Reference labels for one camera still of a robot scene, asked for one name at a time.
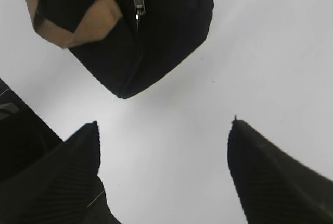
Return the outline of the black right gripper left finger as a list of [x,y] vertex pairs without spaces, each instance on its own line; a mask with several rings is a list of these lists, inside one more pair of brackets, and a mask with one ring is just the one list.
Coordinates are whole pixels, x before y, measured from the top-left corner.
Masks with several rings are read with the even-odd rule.
[[98,176],[97,122],[1,182],[1,223],[119,223]]

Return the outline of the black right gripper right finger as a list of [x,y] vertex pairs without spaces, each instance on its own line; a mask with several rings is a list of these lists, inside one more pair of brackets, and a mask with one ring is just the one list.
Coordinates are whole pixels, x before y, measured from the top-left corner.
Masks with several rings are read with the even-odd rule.
[[234,119],[227,162],[248,223],[332,223],[332,180]]

